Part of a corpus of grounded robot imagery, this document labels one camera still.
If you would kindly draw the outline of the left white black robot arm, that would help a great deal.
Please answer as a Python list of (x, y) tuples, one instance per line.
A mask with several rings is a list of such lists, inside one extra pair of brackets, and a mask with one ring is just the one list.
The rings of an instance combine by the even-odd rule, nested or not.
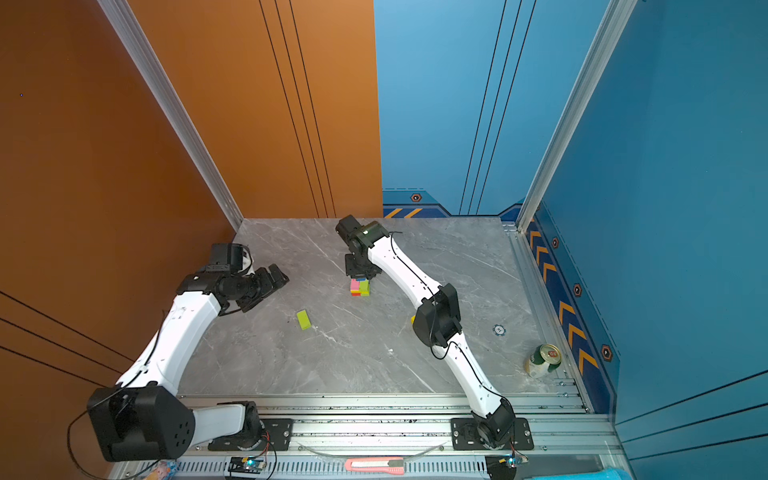
[(205, 331), (229, 306), (246, 312), (289, 281), (272, 264), (254, 272), (199, 271), (184, 278), (171, 309), (145, 350), (112, 387), (99, 388), (84, 416), (108, 462), (176, 460), (209, 442), (246, 450), (266, 432), (252, 401), (191, 409), (179, 383)]

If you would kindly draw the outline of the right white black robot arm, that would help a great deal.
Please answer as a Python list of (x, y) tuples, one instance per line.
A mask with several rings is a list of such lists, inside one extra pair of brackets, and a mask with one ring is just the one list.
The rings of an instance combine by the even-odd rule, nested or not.
[(426, 274), (401, 249), (394, 234), (379, 222), (361, 224), (348, 215), (335, 230), (346, 244), (346, 274), (372, 278), (387, 274), (415, 308), (412, 329), (434, 358), (447, 363), (469, 402), (476, 435), (488, 449), (513, 444), (516, 413), (475, 358), (462, 326), (459, 296), (450, 284)]

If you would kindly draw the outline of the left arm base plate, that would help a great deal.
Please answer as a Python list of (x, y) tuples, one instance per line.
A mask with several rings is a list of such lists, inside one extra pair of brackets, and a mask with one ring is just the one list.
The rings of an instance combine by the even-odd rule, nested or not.
[(211, 440), (207, 449), (219, 452), (287, 451), (290, 446), (294, 421), (290, 418), (272, 418), (261, 421), (261, 435), (251, 437), (247, 433), (219, 437)]

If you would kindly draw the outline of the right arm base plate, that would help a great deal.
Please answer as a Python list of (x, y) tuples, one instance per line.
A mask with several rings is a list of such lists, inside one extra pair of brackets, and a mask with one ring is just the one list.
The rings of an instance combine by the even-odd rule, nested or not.
[(532, 451), (535, 449), (532, 431), (526, 418), (516, 418), (504, 442), (496, 447), (489, 446), (483, 442), (478, 433), (477, 424), (473, 419), (452, 418), (450, 420), (450, 427), (452, 448), (456, 451)]

